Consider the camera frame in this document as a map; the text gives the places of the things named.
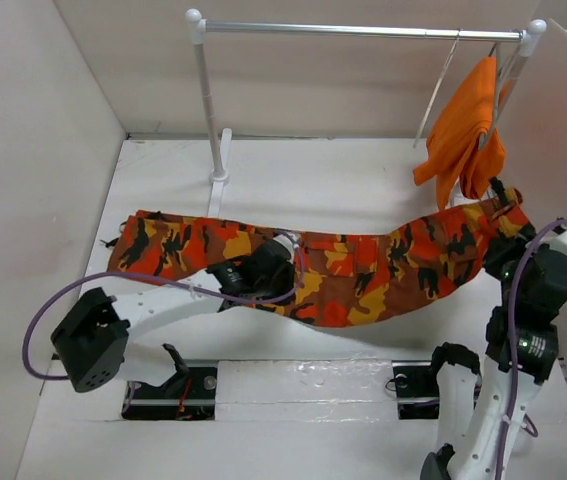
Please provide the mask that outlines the orange camouflage trousers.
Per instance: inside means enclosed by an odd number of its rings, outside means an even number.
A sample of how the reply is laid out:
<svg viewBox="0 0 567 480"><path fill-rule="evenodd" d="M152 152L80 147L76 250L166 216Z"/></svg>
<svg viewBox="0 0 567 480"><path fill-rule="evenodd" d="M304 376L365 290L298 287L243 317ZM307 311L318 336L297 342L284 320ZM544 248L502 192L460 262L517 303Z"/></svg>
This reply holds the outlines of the orange camouflage trousers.
<svg viewBox="0 0 567 480"><path fill-rule="evenodd" d="M264 310L324 328L367 325L424 308L477 276L489 248L534 228L515 188L412 220L387 234L306 231L300 235L302 287ZM272 227L139 210L110 255L110 272L184 279L247 256L274 237Z"/></svg>

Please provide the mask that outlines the white hanger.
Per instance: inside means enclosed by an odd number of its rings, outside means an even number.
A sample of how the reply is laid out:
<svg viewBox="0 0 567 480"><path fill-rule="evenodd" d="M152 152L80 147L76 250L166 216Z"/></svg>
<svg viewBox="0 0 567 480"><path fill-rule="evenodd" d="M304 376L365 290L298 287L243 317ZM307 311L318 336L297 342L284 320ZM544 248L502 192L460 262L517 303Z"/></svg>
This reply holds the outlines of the white hanger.
<svg viewBox="0 0 567 480"><path fill-rule="evenodd" d="M416 148L417 148L417 146L418 146L418 144L419 144L419 142L420 142L420 140L421 140L421 138L422 138L422 135L423 135L425 126L427 125L427 122L428 122L429 116L430 116L430 114L431 114L432 108L433 108L433 106L434 106L435 100L436 100L436 98L437 98L438 92L439 92L440 87L441 87L441 85L442 85L442 83L443 83L443 80L444 80L444 78L445 78L445 76L446 76L446 74L447 74L447 71L448 71L448 69L449 69L449 66L450 66L450 64L451 64L451 62L452 62L452 60L453 60L453 58L454 58L454 55L455 55L455 52L456 52L456 50L457 50L458 44L459 44L459 42L460 42L461 32L462 32L462 29L459 29L459 30L457 31L457 34L456 34L456 36L455 36L455 38L454 38L454 41L453 41L453 43L452 43L452 45L451 45L451 47L450 47L450 50L449 50L449 52L448 52L448 55L447 55L447 57L446 57L446 59L445 59L443 65L442 65L442 68L441 68L441 70L440 70L439 76L438 76L438 78L437 78L437 80L436 80L436 82L435 82L435 84L434 84L433 90L432 90L432 92L431 92L431 95L430 95L430 97L429 97L429 100L428 100L428 103L427 103L427 106L426 106L426 109L425 109L425 111L424 111L424 114L423 114L423 116L422 116L422 119L421 119L421 121L420 121L419 127L418 127L418 129L417 129L417 132L416 132L416 134L415 134L415 137L414 137L414 140L413 140L413 143L412 143L412 148L413 148L413 149L416 149Z"/></svg>

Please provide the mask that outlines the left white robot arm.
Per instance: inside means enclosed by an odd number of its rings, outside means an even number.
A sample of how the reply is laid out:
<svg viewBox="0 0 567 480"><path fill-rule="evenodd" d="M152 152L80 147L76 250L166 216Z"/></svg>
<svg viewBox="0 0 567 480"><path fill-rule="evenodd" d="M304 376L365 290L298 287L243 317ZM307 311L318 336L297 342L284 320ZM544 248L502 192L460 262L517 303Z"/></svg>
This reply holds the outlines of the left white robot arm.
<svg viewBox="0 0 567 480"><path fill-rule="evenodd" d="M297 248L277 236L247 256L211 265L182 282L119 297L100 287L88 290L51 335L75 392L121 379L154 387L166 397L178 395L189 369L176 347L166 340L150 347L139 339L197 315L288 299Z"/></svg>

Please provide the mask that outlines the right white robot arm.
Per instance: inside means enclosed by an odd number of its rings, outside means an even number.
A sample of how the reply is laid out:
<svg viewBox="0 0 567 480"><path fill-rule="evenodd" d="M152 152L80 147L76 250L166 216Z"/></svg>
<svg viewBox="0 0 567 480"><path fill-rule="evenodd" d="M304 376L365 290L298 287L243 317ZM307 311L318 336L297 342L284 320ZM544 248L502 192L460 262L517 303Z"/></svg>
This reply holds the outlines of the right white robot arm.
<svg viewBox="0 0 567 480"><path fill-rule="evenodd" d="M485 354L446 342L425 369L439 393L439 419L423 479L504 478L517 435L529 425L527 407L558 358L553 321L567 302L567 219L491 241L483 268L501 292Z"/></svg>

